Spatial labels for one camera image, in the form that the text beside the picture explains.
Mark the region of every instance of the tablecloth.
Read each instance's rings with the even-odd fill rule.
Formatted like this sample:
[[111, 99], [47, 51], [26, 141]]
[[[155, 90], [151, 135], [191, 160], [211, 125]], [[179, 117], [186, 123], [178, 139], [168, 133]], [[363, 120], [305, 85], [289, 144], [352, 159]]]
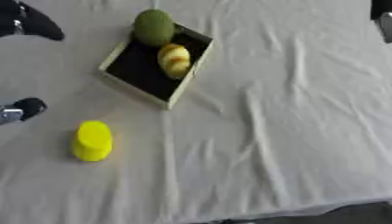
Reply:
[[[370, 1], [26, 2], [66, 40], [0, 39], [0, 102], [49, 106], [0, 128], [1, 223], [190, 223], [392, 199], [392, 46]], [[171, 111], [97, 71], [149, 8], [214, 38]], [[86, 120], [112, 129], [108, 159], [70, 155]]]

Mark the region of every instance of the floor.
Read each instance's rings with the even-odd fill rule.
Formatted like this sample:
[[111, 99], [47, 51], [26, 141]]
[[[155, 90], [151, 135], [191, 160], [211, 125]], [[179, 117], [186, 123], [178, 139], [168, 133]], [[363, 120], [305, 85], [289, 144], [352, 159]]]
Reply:
[[330, 213], [312, 217], [282, 217], [267, 220], [224, 220], [220, 224], [390, 224], [392, 206], [376, 203], [347, 206]]

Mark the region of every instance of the wooden tray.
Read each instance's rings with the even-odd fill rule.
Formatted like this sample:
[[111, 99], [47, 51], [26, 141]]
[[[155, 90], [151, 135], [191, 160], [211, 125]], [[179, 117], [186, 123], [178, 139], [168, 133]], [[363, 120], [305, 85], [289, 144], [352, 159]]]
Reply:
[[183, 80], [171, 80], [158, 64], [159, 48], [127, 38], [103, 61], [103, 74], [125, 87], [171, 109], [185, 91], [198, 67], [212, 48], [213, 40], [176, 24], [172, 43], [184, 46], [191, 54], [192, 67]]

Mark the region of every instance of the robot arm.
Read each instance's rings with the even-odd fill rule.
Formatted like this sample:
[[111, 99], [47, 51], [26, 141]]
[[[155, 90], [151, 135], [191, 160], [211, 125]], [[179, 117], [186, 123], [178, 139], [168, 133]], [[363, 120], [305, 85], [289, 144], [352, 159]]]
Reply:
[[17, 0], [1, 0], [0, 37], [13, 34], [64, 39], [62, 30], [42, 12]]

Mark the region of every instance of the striped ball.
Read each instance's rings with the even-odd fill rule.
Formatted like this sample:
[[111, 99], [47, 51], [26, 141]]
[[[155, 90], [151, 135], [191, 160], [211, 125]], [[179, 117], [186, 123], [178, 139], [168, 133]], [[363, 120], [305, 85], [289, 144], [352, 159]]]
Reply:
[[191, 67], [191, 55], [182, 45], [165, 45], [159, 51], [157, 61], [166, 75], [174, 80], [183, 79]]

